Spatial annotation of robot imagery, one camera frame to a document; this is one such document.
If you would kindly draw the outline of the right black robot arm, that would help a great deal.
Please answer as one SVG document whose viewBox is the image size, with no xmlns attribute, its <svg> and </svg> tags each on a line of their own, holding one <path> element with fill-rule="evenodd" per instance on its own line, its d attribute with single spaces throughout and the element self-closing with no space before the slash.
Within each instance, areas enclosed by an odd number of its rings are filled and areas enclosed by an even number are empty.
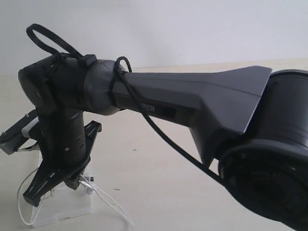
<svg viewBox="0 0 308 231">
<path fill-rule="evenodd" d="M 308 228 L 308 73 L 251 66 L 218 73 L 133 73 L 120 62 L 47 57 L 18 73 L 38 114 L 43 161 L 25 200 L 77 178 L 95 132 L 83 112 L 128 109 L 248 210 Z"/>
</svg>

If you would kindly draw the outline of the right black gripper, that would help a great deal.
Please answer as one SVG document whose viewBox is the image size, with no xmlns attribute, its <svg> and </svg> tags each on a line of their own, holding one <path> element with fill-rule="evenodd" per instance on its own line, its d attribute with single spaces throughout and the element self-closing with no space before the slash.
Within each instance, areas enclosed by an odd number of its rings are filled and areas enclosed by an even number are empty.
<svg viewBox="0 0 308 231">
<path fill-rule="evenodd" d="M 71 108 L 58 109 L 49 115 L 38 111 L 38 119 L 42 164 L 23 193 L 32 206 L 39 206 L 41 197 L 63 181 L 62 169 L 74 169 L 88 161 L 97 133 L 102 131 L 101 123 L 96 121 L 84 125 L 83 111 Z M 76 190 L 84 170 L 65 179 L 65 185 Z"/>
</svg>

